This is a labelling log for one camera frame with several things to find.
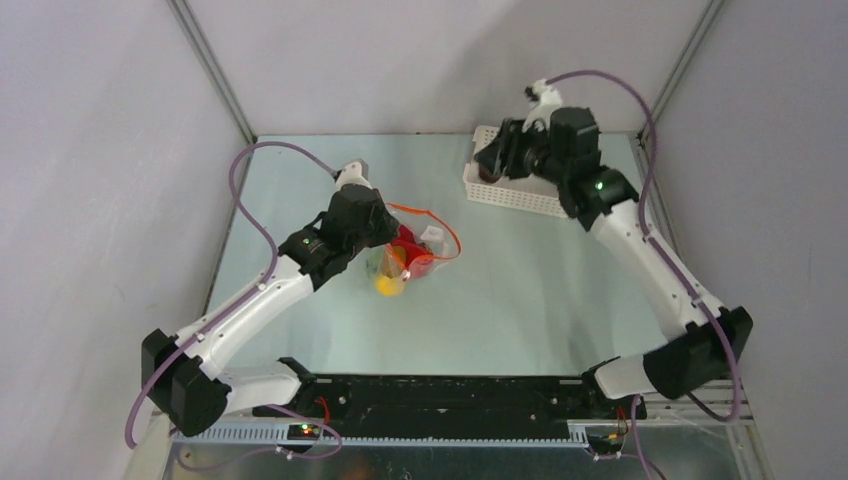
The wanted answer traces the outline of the green toy watermelon ball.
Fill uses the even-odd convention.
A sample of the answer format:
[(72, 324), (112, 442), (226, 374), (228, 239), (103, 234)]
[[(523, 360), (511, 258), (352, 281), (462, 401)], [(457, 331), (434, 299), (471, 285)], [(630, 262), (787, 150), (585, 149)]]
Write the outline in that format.
[(370, 277), (381, 275), (383, 266), (384, 250), (373, 249), (366, 259), (366, 272)]

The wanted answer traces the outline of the brown toy kiwi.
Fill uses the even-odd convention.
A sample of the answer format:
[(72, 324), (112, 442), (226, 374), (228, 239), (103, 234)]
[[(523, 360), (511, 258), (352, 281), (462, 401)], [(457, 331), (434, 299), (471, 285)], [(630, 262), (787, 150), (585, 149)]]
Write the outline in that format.
[(398, 263), (406, 264), (406, 262), (407, 262), (407, 251), (403, 247), (392, 245), (391, 246), (391, 253), (393, 255), (393, 258)]

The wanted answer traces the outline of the clear zip bag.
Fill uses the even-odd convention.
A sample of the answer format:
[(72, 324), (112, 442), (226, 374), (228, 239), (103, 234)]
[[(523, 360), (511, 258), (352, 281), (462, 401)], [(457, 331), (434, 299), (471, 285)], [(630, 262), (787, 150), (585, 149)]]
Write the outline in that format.
[(379, 294), (394, 297), (456, 259), (462, 244), (454, 229), (431, 210), (397, 203), (387, 208), (399, 228), (388, 244), (371, 250), (366, 273)]

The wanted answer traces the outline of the yellow green toy mango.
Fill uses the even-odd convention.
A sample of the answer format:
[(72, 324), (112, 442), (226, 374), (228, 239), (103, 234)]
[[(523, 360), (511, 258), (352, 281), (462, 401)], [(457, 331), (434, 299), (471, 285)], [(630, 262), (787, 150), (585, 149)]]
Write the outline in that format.
[(374, 286), (378, 293), (386, 297), (395, 297), (401, 295), (406, 289), (406, 282), (402, 277), (390, 277), (383, 274), (377, 274), (374, 279)]

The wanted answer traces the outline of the red toy wax apple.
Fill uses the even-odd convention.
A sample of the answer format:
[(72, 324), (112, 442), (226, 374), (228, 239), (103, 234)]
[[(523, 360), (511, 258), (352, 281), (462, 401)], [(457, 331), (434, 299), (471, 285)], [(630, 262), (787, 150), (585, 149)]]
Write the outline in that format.
[(392, 245), (401, 246), (407, 251), (407, 262), (403, 264), (403, 271), (408, 273), (409, 279), (423, 278), (434, 268), (434, 256), (431, 250), (423, 244), (397, 241), (393, 242)]

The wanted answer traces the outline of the dark maroon toy fig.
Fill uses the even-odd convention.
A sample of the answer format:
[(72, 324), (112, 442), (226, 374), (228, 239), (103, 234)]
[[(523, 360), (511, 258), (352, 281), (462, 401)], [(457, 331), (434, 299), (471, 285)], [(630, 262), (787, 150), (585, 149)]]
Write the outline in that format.
[(499, 176), (491, 175), (484, 170), (479, 170), (478, 176), (481, 182), (489, 185), (495, 184), (500, 179)]

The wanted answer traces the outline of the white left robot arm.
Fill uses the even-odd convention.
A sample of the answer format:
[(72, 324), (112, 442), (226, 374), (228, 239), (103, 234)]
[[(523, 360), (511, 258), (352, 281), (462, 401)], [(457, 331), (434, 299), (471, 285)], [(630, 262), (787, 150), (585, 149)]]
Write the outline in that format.
[(276, 249), (271, 266), (207, 317), (173, 335), (156, 329), (141, 344), (142, 395), (186, 437), (222, 416), (280, 405), (304, 416), (316, 403), (305, 370), (291, 361), (228, 368), (234, 355), (284, 310), (315, 293), (366, 248), (389, 243), (399, 223), (378, 190), (348, 184), (326, 211)]

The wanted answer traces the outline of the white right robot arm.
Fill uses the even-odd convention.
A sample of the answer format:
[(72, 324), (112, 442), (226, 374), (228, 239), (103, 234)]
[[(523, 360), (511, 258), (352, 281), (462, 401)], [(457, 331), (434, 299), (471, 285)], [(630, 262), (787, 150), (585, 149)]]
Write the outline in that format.
[(600, 131), (587, 108), (554, 111), (548, 126), (525, 129), (506, 119), (473, 162), (481, 181), (536, 178), (555, 187), (565, 215), (579, 222), (639, 282), (665, 344), (588, 371), (585, 411), (606, 418), (622, 398), (658, 393), (677, 399), (723, 376), (738, 377), (738, 360), (753, 327), (743, 307), (730, 309), (708, 292), (669, 249), (639, 193), (605, 164)]

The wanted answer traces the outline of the white perforated plastic basket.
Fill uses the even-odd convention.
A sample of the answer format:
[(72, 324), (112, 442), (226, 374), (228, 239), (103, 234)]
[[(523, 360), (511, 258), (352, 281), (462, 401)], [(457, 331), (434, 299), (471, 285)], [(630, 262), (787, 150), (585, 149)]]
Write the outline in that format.
[(498, 133), (498, 128), (479, 125), (472, 135), (472, 153), (465, 163), (462, 181), (470, 201), (515, 210), (566, 218), (556, 187), (536, 176), (517, 180), (502, 178), (495, 183), (484, 182), (478, 172), (474, 156), (487, 146)]

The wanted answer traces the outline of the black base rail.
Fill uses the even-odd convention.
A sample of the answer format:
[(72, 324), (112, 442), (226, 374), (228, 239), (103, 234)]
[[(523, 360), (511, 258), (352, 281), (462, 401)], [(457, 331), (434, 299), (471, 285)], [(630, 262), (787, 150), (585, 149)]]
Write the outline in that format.
[(284, 406), (342, 437), (554, 439), (578, 420), (629, 418), (632, 401), (588, 377), (319, 374)]

